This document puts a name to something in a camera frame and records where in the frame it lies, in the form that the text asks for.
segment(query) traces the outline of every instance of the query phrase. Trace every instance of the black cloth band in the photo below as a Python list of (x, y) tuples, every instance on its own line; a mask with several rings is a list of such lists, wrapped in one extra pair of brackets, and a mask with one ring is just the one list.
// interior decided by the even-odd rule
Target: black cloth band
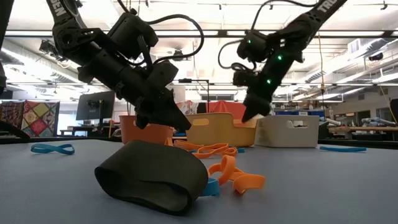
[(208, 182), (206, 167), (177, 147), (131, 141), (95, 169), (110, 196), (171, 215), (183, 215)]

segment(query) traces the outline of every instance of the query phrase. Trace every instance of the ceiling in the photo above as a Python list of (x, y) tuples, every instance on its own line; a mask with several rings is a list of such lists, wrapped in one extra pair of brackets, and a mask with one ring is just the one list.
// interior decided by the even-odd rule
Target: ceiling
[[(315, 1), (301, 0), (300, 2), (312, 4)], [(120, 5), (116, 0), (84, 0), (83, 7), (79, 9), (80, 14), (88, 27), (99, 27), (103, 30), (109, 30), (123, 13)], [(381, 0), (348, 0), (347, 3), (329, 19), (322, 30), (395, 30), (398, 28), (398, 4), (395, 0), (385, 1), (389, 6), (385, 10), (383, 1)], [(144, 21), (152, 21), (160, 17), (170, 14), (185, 14), (196, 20), (202, 29), (249, 29), (255, 13), (262, 1), (258, 0), (158, 0), (158, 1), (131, 1), (131, 7), (139, 11), (139, 16)], [(272, 9), (269, 6), (264, 7), (260, 14), (256, 28), (277, 30), (285, 27), (292, 19), (308, 9), (284, 2), (273, 3)], [(51, 30), (53, 19), (45, 0), (15, 0), (12, 10), (8, 30)], [(192, 30), (195, 29), (191, 23), (182, 19), (174, 19), (165, 21), (160, 24), (153, 25), (155, 30)], [(195, 56), (195, 67), (193, 58), (176, 62), (176, 66), (180, 69), (177, 78), (200, 78), (209, 79), (214, 83), (231, 82), (233, 71), (224, 70), (217, 63), (217, 55), (220, 47), (232, 38), (207, 38), (205, 39), (202, 50)], [(42, 55), (39, 51), (41, 38), (7, 38), (13, 52), (31, 52), (31, 60), (38, 60), (37, 63), (48, 62), (46, 66), (51, 65), (52, 69), (60, 69), (68, 78), (67, 82), (78, 82), (77, 66), (74, 63), (62, 63), (57, 65), (57, 61), (48, 55)], [(158, 44), (151, 49), (151, 54), (156, 57), (163, 57), (173, 54), (175, 49), (182, 49), (183, 53), (189, 53), (193, 50), (193, 46), (198, 45), (199, 39), (195, 38), (161, 38)], [(354, 39), (315, 39), (303, 51), (305, 62), (295, 62), (289, 73), (286, 75), (284, 82), (302, 83), (308, 81), (309, 77), (315, 77), (311, 82), (320, 83), (319, 77), (314, 76), (323, 62), (326, 83), (336, 83), (343, 78), (350, 77), (362, 72), (369, 67), (364, 66), (363, 58), (352, 60), (347, 55), (347, 48)], [(384, 46), (383, 51), (388, 55), (389, 60), (394, 58), (395, 44)], [(230, 65), (233, 62), (243, 62), (236, 54), (237, 45), (226, 47), (221, 54), (221, 63)], [(368, 65), (375, 66), (374, 62), (368, 62)], [(14, 78), (19, 82), (26, 82), (22, 76), (20, 79)], [(232, 89), (234, 86), (212, 87), (218, 89)], [(103, 91), (105, 87), (97, 86), (92, 91)], [(314, 91), (317, 87), (307, 86), (306, 91)], [(77, 91), (78, 94), (85, 93), (83, 90)], [(293, 94), (299, 95), (301, 91), (297, 86), (281, 87), (277, 91), (278, 95)]]

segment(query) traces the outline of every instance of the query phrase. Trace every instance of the gray table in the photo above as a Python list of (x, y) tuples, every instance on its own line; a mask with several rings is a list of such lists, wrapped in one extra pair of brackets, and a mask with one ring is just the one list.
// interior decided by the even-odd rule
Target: gray table
[(0, 146), (0, 223), (398, 223), (398, 151), (247, 149), (237, 167), (266, 176), (263, 190), (238, 196), (229, 182), (220, 197), (199, 198), (187, 216), (173, 217), (102, 191), (94, 168), (121, 143), (70, 143), (73, 156), (34, 154), (31, 144)]

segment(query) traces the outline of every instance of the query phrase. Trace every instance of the wall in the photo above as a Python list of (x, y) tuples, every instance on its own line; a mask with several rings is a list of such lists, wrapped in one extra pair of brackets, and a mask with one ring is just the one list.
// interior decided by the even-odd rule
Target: wall
[[(387, 99), (398, 98), (398, 86), (389, 87)], [(345, 114), (359, 111), (371, 111), (371, 117), (376, 117), (376, 110), (386, 108), (389, 106), (389, 101), (381, 96), (378, 92), (367, 92), (365, 93), (364, 100), (358, 100), (358, 95), (354, 95), (351, 98), (345, 99), (345, 103), (338, 103), (333, 105), (333, 114)]]

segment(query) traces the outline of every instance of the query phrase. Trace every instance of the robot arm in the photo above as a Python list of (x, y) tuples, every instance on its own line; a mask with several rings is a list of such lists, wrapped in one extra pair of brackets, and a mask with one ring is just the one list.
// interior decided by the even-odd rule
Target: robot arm
[(135, 106), (137, 126), (163, 124), (187, 130), (191, 124), (174, 102), (172, 82), (178, 68), (168, 60), (149, 61), (146, 68), (130, 66), (158, 38), (152, 27), (132, 13), (125, 12), (108, 34), (88, 29), (82, 21), (76, 0), (47, 0), (54, 18), (54, 42), (60, 54), (79, 64), (78, 78), (90, 83), (96, 78)]
[(248, 69), (236, 69), (234, 73), (234, 85), (248, 86), (243, 102), (246, 106), (243, 122), (257, 114), (269, 114), (272, 95), (293, 62), (303, 62), (302, 51), (307, 48), (321, 26), (346, 1), (321, 0), (313, 9), (273, 34), (264, 35), (257, 30), (246, 33), (238, 47), (239, 57), (247, 58), (251, 62), (267, 62), (258, 74)]

